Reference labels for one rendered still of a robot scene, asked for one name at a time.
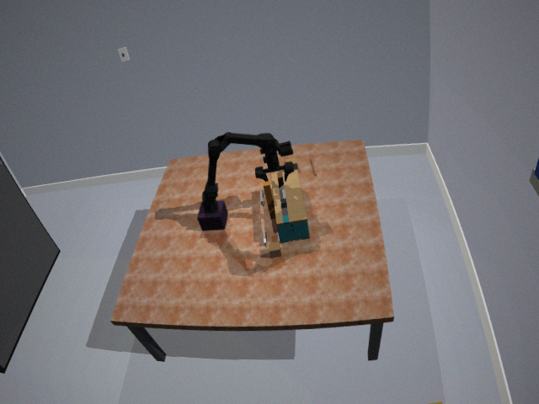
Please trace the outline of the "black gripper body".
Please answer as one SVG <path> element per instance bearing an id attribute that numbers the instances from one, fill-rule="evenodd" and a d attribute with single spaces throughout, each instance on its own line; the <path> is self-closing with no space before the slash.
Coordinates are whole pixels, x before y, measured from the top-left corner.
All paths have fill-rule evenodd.
<path id="1" fill-rule="evenodd" d="M 283 169 L 285 169 L 285 171 L 287 173 L 293 173 L 294 172 L 294 167 L 293 167 L 293 162 L 292 161 L 285 162 L 285 165 L 282 165 L 282 166 L 280 166 L 278 158 L 276 160 L 274 160 L 274 161 L 271 161 L 271 162 L 266 160 L 266 162 L 267 162 L 268 168 L 263 169 L 263 166 L 255 168 L 255 176 L 256 176 L 256 178 L 262 178 L 262 177 L 264 177 L 264 175 L 266 173 L 277 172 L 277 171 L 280 171 L 280 170 L 283 170 Z"/>

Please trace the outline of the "orange rectangular block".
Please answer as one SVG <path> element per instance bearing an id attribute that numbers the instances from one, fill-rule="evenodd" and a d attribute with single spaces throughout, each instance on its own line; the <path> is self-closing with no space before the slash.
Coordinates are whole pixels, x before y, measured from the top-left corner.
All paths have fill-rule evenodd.
<path id="1" fill-rule="evenodd" d="M 267 205 L 269 208 L 270 219 L 275 219 L 275 206 L 274 206 L 274 200 L 273 200 L 273 196 L 271 192 L 270 181 L 263 182 L 263 186 L 264 186 L 265 197 L 267 200 Z"/>

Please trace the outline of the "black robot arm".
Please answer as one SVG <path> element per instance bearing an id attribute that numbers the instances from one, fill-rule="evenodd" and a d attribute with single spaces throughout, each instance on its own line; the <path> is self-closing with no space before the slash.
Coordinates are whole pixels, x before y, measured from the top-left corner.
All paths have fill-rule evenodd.
<path id="1" fill-rule="evenodd" d="M 267 163 L 266 160 L 270 162 L 276 160 L 278 158 L 277 152 L 281 157 L 294 155 L 290 141 L 279 144 L 271 133 L 244 135 L 227 132 L 209 141 L 208 179 L 205 184 L 205 190 L 202 192 L 202 204 L 205 214 L 217 213 L 218 203 L 216 197 L 218 197 L 219 189 L 218 183 L 216 183 L 216 163 L 220 153 L 231 143 L 260 147 L 260 154 L 265 154 L 263 157 L 264 163 Z"/>

